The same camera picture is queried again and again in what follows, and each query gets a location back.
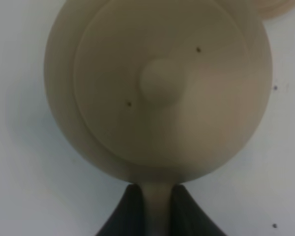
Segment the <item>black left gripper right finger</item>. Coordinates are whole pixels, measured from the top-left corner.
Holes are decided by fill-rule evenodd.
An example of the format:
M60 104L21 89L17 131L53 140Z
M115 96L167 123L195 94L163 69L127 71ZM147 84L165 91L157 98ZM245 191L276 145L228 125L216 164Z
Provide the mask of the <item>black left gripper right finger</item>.
M172 189L170 201L170 236L225 236L226 234L206 215L185 186Z

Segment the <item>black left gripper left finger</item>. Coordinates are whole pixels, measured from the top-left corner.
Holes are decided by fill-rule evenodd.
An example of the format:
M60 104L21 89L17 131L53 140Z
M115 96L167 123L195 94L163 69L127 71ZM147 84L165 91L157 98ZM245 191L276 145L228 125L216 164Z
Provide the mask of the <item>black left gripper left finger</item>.
M141 188L130 184L98 236L144 236L145 208Z

